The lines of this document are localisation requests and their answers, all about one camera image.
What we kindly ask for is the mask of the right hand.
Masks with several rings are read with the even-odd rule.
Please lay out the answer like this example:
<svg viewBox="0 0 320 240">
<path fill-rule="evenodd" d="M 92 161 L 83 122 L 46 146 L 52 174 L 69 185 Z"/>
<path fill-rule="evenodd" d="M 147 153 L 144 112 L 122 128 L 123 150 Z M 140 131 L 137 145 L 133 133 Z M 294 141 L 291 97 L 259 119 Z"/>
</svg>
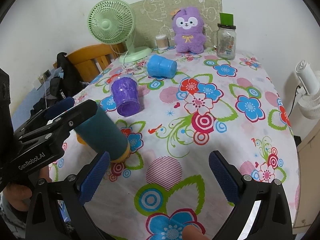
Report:
<svg viewBox="0 0 320 240">
<path fill-rule="evenodd" d="M 182 231 L 183 240 L 209 240 L 198 228 L 193 225 L 186 226 Z"/>
</svg>

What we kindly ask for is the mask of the left hand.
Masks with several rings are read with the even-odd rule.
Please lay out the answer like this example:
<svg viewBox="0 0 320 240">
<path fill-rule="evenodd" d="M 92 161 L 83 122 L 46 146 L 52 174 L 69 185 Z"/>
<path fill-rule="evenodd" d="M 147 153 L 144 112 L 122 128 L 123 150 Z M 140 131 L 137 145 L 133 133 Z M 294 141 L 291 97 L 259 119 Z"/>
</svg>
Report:
<svg viewBox="0 0 320 240">
<path fill-rule="evenodd" d="M 3 194 L 9 204 L 18 211 L 28 211 L 29 205 L 25 200 L 32 197 L 32 191 L 24 185 L 7 185 L 3 190 Z"/>
</svg>

